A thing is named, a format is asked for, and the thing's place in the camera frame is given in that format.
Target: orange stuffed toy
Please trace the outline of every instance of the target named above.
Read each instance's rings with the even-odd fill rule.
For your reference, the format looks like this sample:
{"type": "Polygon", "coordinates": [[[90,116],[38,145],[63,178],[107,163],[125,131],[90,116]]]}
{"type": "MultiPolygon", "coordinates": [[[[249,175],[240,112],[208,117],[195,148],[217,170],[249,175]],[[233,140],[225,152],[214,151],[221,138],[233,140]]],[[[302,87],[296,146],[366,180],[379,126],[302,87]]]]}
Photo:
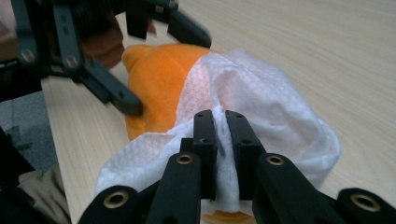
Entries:
{"type": "MultiPolygon", "coordinates": [[[[185,44],[128,47],[122,61],[129,72],[129,89],[143,103],[143,114],[126,117],[129,138],[142,133],[166,133],[175,126],[179,96],[192,66],[210,50],[185,44]]],[[[209,223],[254,223],[244,213],[216,211],[209,223]]]]}

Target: wooden table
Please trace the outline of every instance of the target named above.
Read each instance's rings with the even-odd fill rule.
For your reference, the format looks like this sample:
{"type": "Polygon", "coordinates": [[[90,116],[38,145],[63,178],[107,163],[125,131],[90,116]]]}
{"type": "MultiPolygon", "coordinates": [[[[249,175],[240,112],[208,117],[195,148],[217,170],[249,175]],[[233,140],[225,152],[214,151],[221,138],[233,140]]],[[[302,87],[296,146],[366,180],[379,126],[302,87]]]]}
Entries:
{"type": "MultiPolygon", "coordinates": [[[[181,0],[210,32],[212,49],[243,48],[283,68],[336,130],[342,156],[321,191],[368,189],[396,206],[394,0],[181,0]]],[[[123,16],[118,17],[125,30],[123,16]]],[[[165,26],[148,44],[172,43],[165,26]]],[[[124,34],[125,45],[144,43],[124,34]]],[[[122,64],[113,74],[126,82],[122,64]]],[[[73,222],[93,198],[99,170],[128,143],[124,117],[67,79],[43,90],[73,222]]]]}

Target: white tissue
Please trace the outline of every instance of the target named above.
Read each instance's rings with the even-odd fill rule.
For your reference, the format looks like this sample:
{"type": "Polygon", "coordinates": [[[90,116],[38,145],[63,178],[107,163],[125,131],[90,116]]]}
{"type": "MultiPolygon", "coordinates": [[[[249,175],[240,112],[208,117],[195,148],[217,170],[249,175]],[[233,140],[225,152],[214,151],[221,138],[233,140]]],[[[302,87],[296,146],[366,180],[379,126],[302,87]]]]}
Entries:
{"type": "Polygon", "coordinates": [[[209,108],[221,147],[217,199],[203,202],[202,214],[216,209],[251,214],[248,205],[238,200],[225,110],[245,115],[265,150],[290,158],[316,188],[340,156],[332,128],[315,115],[279,68],[243,50],[209,53],[187,76],[175,127],[167,133],[144,133],[113,156],[99,174],[95,194],[115,185],[140,191],[161,179],[167,160],[179,151],[181,138],[192,137],[193,116],[209,108]]]}

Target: gray carpet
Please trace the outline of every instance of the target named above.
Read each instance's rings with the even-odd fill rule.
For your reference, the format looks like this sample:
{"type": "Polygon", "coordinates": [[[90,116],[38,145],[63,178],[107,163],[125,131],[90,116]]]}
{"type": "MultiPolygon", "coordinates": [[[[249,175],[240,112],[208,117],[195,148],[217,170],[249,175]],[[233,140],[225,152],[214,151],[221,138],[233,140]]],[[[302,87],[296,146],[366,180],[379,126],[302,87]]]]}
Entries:
{"type": "Polygon", "coordinates": [[[42,91],[0,103],[0,126],[35,169],[58,164],[42,91]]]}

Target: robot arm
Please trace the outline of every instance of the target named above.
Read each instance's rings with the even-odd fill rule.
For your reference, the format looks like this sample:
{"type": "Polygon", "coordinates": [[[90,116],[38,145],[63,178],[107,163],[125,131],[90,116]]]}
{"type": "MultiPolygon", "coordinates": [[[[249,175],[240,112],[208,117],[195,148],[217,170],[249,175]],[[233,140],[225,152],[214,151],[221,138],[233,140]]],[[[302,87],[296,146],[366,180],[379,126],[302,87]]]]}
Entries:
{"type": "MultiPolygon", "coordinates": [[[[336,199],[321,193],[290,159],[265,150],[244,115],[228,110],[226,119],[239,199],[252,201],[257,223],[374,224],[396,220],[396,209],[365,189],[342,189],[336,199]]],[[[161,180],[140,192],[127,186],[103,190],[79,223],[200,223],[201,199],[217,198],[218,147],[212,111],[197,113],[193,137],[181,139],[180,151],[169,158],[161,180]]]]}
{"type": "Polygon", "coordinates": [[[18,59],[36,77],[69,77],[86,86],[102,103],[126,115],[142,112],[140,100],[97,60],[86,62],[82,36],[106,29],[104,16],[125,12],[128,34],[146,39],[149,20],[168,23],[178,41],[209,48],[209,35],[177,10],[174,0],[12,0],[19,39],[18,59]],[[55,53],[48,30],[54,33],[55,53]]]}

